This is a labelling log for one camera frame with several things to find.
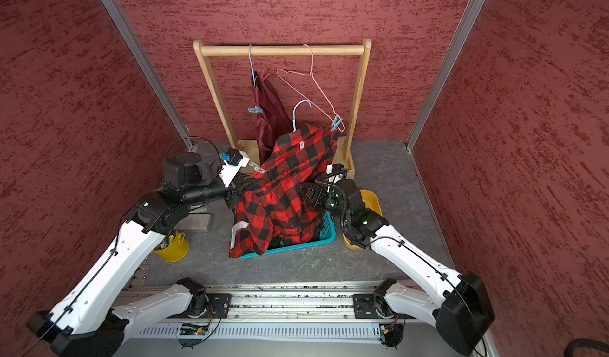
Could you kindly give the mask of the white clothespin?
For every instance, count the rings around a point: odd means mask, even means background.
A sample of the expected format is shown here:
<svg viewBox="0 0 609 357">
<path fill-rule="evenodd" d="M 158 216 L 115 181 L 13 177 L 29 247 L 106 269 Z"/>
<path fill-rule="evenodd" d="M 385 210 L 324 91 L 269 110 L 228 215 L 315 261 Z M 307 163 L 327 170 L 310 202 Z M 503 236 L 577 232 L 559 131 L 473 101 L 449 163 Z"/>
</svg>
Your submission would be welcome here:
<svg viewBox="0 0 609 357">
<path fill-rule="evenodd" d="M 256 163 L 254 163 L 253 161 L 250 161 L 248 164 L 256 173 L 261 173 L 264 174 L 266 173 L 266 170 L 264 168 L 262 168 L 261 166 L 257 165 Z"/>
</svg>

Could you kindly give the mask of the red black plaid shirt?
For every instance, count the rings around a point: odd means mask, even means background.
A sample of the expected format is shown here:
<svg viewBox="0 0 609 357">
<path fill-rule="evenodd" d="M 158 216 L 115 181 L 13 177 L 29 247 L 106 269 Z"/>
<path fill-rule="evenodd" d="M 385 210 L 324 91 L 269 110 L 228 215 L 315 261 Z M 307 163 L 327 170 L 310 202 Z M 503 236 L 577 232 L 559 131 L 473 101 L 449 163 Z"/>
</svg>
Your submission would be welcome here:
<svg viewBox="0 0 609 357">
<path fill-rule="evenodd" d="M 273 241 L 312 241 L 321 218 L 305 205 L 298 186 L 326 172 L 333 161 L 339 132 L 304 124 L 277 138 L 262 172 L 255 173 L 236 204 L 228 255 L 263 255 Z"/>
</svg>

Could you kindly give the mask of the pink wire hanger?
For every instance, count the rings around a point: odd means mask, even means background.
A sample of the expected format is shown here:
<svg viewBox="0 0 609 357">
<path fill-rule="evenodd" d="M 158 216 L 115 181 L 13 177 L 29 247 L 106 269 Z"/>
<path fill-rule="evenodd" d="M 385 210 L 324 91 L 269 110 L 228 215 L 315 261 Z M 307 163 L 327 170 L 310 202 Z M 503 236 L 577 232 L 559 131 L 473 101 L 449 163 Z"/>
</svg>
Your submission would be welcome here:
<svg viewBox="0 0 609 357">
<path fill-rule="evenodd" d="M 320 84 L 317 82 L 315 78 L 315 57 L 312 47 L 304 44 L 303 47 L 307 49 L 309 53 L 309 67 L 305 71 L 297 71 L 297 70 L 289 70 L 286 68 L 278 68 L 276 70 L 276 75 L 280 79 L 280 81 L 285 84 L 289 89 L 295 92 L 299 96 L 298 103 L 293 107 L 292 110 L 292 119 L 293 119 L 293 130 L 296 130 L 297 124 L 297 109 L 301 104 L 307 103 L 310 108 L 317 110 L 323 117 L 325 117 L 328 121 L 331 122 L 334 117 L 338 114 L 343 118 L 341 114 L 335 108 L 335 105 L 328 98 L 328 95 L 324 92 Z M 306 87 L 298 87 L 294 81 L 291 81 L 291 77 L 300 77 L 301 82 L 307 81 Z"/>
</svg>

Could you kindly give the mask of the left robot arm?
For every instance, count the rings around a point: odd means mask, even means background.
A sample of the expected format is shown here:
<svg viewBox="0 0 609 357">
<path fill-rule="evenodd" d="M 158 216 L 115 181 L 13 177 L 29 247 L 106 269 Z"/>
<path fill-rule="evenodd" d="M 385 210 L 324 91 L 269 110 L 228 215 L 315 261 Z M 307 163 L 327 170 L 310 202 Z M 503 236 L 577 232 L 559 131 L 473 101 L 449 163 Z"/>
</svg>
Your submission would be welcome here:
<svg viewBox="0 0 609 357">
<path fill-rule="evenodd" d="M 191 211 L 239 194 L 234 179 L 249 164 L 248 155 L 229 149 L 218 160 L 215 171 L 193 152 L 166 159 L 163 186 L 141 197 L 90 271 L 51 310 L 33 314 L 28 330 L 58 356 L 111 356 L 128 338 L 167 317 L 213 317 L 206 289 L 190 278 L 131 305 L 113 304 L 146 257 Z"/>
</svg>

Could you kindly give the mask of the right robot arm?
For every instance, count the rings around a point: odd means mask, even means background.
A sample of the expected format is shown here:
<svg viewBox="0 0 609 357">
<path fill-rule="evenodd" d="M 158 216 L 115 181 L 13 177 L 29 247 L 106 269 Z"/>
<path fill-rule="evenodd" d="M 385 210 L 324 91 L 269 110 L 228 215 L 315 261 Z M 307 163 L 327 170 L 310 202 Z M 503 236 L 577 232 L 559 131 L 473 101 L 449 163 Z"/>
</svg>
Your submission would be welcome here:
<svg viewBox="0 0 609 357">
<path fill-rule="evenodd" d="M 432 325 L 460 355 L 487 355 L 484 336 L 496 315 L 479 276 L 449 268 L 408 241 L 366 206 L 353 179 L 317 179 L 300 184 L 298 193 L 305 205 L 328 211 L 350 244 L 384 257 L 421 289 L 389 283 L 379 291 L 382 306 Z"/>
</svg>

